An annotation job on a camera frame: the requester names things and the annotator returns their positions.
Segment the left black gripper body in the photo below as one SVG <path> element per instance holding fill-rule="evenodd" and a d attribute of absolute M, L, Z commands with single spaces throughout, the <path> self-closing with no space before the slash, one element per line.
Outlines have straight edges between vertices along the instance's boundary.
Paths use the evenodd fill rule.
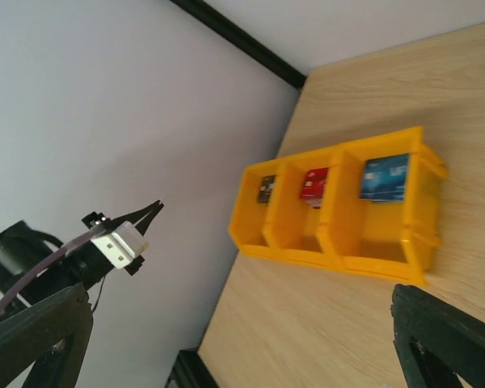
<path fill-rule="evenodd" d="M 114 221 L 102 213 L 92 212 L 82 219 L 82 223 L 91 230 L 106 221 L 111 222 L 112 230 L 94 237 L 91 243 L 114 268 L 124 269 L 133 276 L 145 261 L 142 253 L 146 250 L 146 238 L 136 227 L 143 217 L 142 211 L 137 211 Z"/>

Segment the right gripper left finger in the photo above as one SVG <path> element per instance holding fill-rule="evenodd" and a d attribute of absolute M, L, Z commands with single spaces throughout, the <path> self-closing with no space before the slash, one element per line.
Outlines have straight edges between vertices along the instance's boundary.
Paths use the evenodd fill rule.
<path fill-rule="evenodd" d="M 0 387 L 30 369 L 24 387 L 74 387 L 91 337 L 93 314 L 81 284 L 0 322 Z"/>

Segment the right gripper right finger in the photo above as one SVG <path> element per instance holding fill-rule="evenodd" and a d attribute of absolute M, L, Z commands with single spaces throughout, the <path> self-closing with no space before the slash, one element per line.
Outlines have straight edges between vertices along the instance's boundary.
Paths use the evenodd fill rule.
<path fill-rule="evenodd" d="M 409 387 L 485 387 L 485 323 L 412 285 L 390 308 L 394 347 Z"/>

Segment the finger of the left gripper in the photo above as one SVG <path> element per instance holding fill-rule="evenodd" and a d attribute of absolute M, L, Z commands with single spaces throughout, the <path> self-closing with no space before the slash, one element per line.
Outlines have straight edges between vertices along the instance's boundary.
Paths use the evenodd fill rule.
<path fill-rule="evenodd" d="M 154 210 L 158 210 L 161 204 L 162 203 L 160 200 L 156 200 L 154 203 L 146 206 L 143 209 L 139 209 L 135 212 L 128 213 L 113 219 L 112 223 L 114 225 L 120 225 L 125 221 L 129 221 L 130 223 L 136 225 L 139 221 L 141 221 L 144 217 L 148 216 L 151 212 L 153 212 Z"/>
<path fill-rule="evenodd" d="M 163 207 L 164 204 L 161 201 L 158 201 L 151 206 L 151 209 L 148 211 L 148 213 L 136 224 L 136 229 L 142 236 L 146 234 L 147 230 L 150 227 L 150 224 L 158 216 Z"/>

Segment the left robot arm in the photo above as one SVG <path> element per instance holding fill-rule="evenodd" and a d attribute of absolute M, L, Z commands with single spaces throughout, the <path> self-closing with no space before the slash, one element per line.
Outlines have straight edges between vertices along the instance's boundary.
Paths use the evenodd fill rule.
<path fill-rule="evenodd" d="M 117 218 L 87 214 L 88 231 L 62 242 L 18 221 L 0 233 L 0 321 L 59 291 L 102 285 L 115 269 L 134 275 L 149 246 L 146 231 L 164 204 L 160 200 Z"/>

